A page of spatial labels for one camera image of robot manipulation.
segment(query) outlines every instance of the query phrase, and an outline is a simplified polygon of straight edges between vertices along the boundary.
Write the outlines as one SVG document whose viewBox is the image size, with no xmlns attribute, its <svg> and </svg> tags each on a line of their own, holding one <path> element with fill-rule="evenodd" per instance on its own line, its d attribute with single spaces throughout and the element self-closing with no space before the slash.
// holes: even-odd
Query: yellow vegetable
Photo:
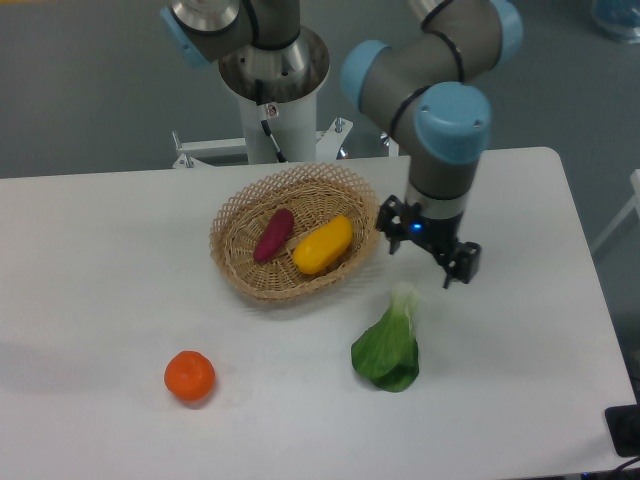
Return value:
<svg viewBox="0 0 640 480">
<path fill-rule="evenodd" d="M 293 263 L 302 273 L 313 275 L 335 262 L 351 240 L 351 221 L 343 215 L 337 216 L 300 242 L 293 251 Z"/>
</svg>

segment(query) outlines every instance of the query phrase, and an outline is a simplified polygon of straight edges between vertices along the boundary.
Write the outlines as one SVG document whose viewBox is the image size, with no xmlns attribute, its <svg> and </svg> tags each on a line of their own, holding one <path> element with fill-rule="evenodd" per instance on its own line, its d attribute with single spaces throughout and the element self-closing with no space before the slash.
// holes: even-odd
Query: green leafy vegetable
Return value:
<svg viewBox="0 0 640 480">
<path fill-rule="evenodd" d="M 411 320 L 417 304 L 414 288 L 398 284 L 380 321 L 351 346 L 355 371 L 382 390 L 401 392 L 418 376 L 418 342 Z"/>
</svg>

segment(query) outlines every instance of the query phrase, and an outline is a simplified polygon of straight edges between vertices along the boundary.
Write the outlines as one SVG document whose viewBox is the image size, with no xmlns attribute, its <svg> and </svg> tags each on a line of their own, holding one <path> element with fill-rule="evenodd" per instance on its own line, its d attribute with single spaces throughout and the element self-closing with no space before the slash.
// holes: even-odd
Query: black cable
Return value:
<svg viewBox="0 0 640 480">
<path fill-rule="evenodd" d="M 634 463 L 640 462 L 640 457 L 632 458 L 628 462 L 624 462 L 621 465 L 618 465 L 614 470 L 611 471 L 609 475 L 607 475 L 604 480 L 612 480 L 616 475 L 618 475 L 625 468 L 633 465 Z"/>
<path fill-rule="evenodd" d="M 262 80 L 256 80 L 256 105 L 258 107 L 264 105 L 266 103 L 264 98 L 264 83 Z M 264 134 L 269 137 L 271 140 L 271 144 L 275 150 L 276 158 L 278 159 L 278 163 L 287 163 L 287 159 L 280 150 L 280 146 L 276 141 L 276 137 L 273 136 L 273 132 L 271 131 L 271 127 L 269 126 L 269 121 L 265 118 L 260 121 L 260 125 L 262 125 L 262 131 Z"/>
</svg>

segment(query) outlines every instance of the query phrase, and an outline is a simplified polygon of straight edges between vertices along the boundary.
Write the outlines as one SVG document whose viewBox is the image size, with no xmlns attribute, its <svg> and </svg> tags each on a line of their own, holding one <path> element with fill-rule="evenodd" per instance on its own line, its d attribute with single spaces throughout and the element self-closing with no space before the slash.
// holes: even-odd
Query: sweet potato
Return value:
<svg viewBox="0 0 640 480">
<path fill-rule="evenodd" d="M 253 259 L 263 263 L 274 257 L 293 232 L 293 213 L 281 208 L 273 214 L 253 251 Z"/>
</svg>

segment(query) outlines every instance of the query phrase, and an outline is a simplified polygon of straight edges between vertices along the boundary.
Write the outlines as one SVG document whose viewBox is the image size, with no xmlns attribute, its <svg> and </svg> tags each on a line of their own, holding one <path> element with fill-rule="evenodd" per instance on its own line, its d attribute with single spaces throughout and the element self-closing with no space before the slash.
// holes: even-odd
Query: wicker basket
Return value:
<svg viewBox="0 0 640 480">
<path fill-rule="evenodd" d="M 258 264 L 253 251 L 279 208 L 293 212 L 292 237 L 272 260 Z M 242 293 L 278 302 L 308 295 L 344 278 L 367 258 L 378 241 L 378 200 L 373 189 L 350 170 L 334 164 L 305 163 L 251 184 L 218 212 L 210 235 L 211 256 Z M 300 241 L 337 215 L 353 224 L 347 251 L 317 275 L 305 275 L 292 253 Z"/>
</svg>

